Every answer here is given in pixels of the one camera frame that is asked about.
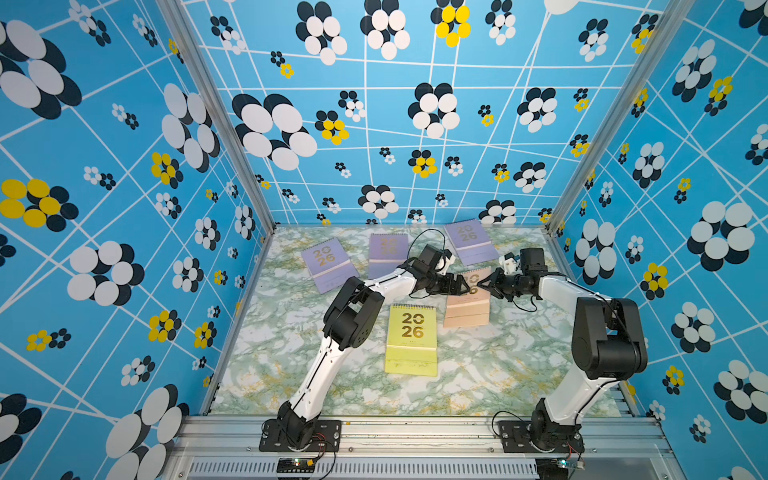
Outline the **pink calendar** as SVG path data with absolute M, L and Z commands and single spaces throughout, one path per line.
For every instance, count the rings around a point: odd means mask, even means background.
M 446 301 L 443 327 L 446 329 L 474 328 L 490 323 L 491 295 L 477 286 L 480 280 L 491 274 L 489 267 L 464 272 L 470 287 L 468 293 L 450 296 Z

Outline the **green calendar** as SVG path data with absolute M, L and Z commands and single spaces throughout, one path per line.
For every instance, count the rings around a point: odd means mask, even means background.
M 384 370 L 388 374 L 438 376 L 437 310 L 430 306 L 390 307 Z

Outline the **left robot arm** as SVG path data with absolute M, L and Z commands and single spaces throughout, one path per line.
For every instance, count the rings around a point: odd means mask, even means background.
M 427 245 L 392 272 L 375 279 L 346 280 L 323 317 L 323 338 L 298 390 L 279 408 L 276 423 L 287 444 L 303 449 L 311 443 L 326 395 L 352 350 L 370 336 L 382 306 L 423 291 L 428 295 L 461 296 L 470 287 L 449 271 L 456 256 Z

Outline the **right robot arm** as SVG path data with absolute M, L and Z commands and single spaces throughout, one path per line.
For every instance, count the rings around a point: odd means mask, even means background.
M 531 443 L 541 451 L 574 447 L 583 417 L 597 400 L 647 367 L 637 304 L 603 296 L 549 270 L 541 248 L 502 256 L 500 266 L 477 287 L 511 303 L 526 295 L 548 301 L 573 316 L 574 365 L 558 387 L 538 401 L 530 417 Z

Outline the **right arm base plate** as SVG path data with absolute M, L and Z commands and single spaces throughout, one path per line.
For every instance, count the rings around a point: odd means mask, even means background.
M 585 451 L 580 426 L 563 426 L 556 423 L 535 423 L 520 420 L 496 421 L 505 453 L 530 453 L 564 455 L 582 454 Z

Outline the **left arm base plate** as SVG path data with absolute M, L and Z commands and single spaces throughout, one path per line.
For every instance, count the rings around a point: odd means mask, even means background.
M 315 420 L 308 425 L 285 427 L 278 419 L 268 419 L 262 424 L 260 452 L 289 453 L 338 452 L 342 435 L 342 422 Z

